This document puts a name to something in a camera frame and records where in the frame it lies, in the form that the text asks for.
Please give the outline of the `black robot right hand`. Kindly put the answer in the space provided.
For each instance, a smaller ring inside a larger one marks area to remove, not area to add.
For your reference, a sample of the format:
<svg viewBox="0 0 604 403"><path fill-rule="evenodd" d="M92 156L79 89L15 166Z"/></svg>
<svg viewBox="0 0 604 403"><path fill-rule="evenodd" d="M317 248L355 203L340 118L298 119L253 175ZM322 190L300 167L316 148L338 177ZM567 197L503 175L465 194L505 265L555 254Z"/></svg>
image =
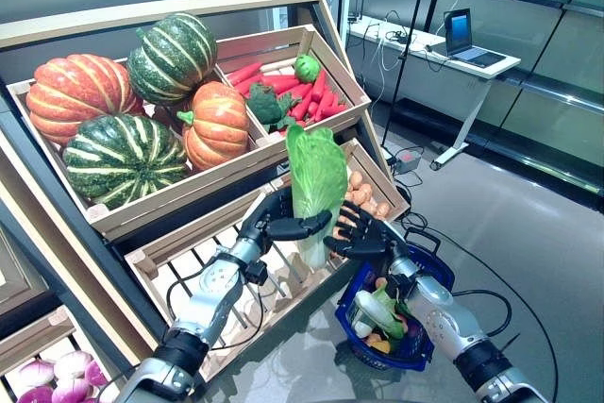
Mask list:
<svg viewBox="0 0 604 403"><path fill-rule="evenodd" d="M405 239L386 221L345 200L340 215L352 225L337 221L337 235L326 236L323 244L332 252L351 260L393 260L409 255Z"/></svg>

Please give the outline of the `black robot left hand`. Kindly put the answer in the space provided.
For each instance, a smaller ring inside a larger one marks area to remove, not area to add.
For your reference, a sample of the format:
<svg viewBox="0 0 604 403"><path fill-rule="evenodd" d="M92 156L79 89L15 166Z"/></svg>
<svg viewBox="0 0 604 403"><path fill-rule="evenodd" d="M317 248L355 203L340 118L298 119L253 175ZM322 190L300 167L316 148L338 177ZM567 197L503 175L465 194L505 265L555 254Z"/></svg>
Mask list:
<svg viewBox="0 0 604 403"><path fill-rule="evenodd" d="M332 218L329 210L321 210L308 218L294 216L292 188L283 187L269 193L243 221L239 236L251 240L260 250L268 252L273 241L297 241L309 238L327 226Z"/></svg>

